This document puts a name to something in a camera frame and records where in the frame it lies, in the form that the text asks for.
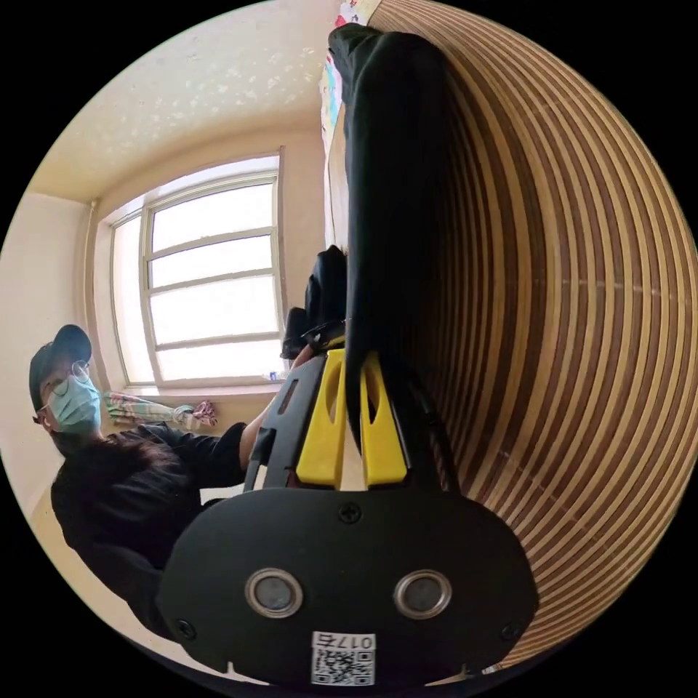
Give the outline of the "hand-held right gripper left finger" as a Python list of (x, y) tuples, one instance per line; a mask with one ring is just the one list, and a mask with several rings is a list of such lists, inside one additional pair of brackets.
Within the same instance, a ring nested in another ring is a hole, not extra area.
[(322, 373), (296, 475), (305, 485), (338, 488), (342, 482), (347, 406), (345, 350), (324, 355)]

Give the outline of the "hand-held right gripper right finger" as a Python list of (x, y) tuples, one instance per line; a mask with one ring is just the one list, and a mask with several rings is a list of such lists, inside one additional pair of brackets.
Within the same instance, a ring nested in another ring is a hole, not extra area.
[(403, 483), (407, 476), (406, 461), (375, 352), (366, 357), (360, 373), (360, 434), (366, 486)]

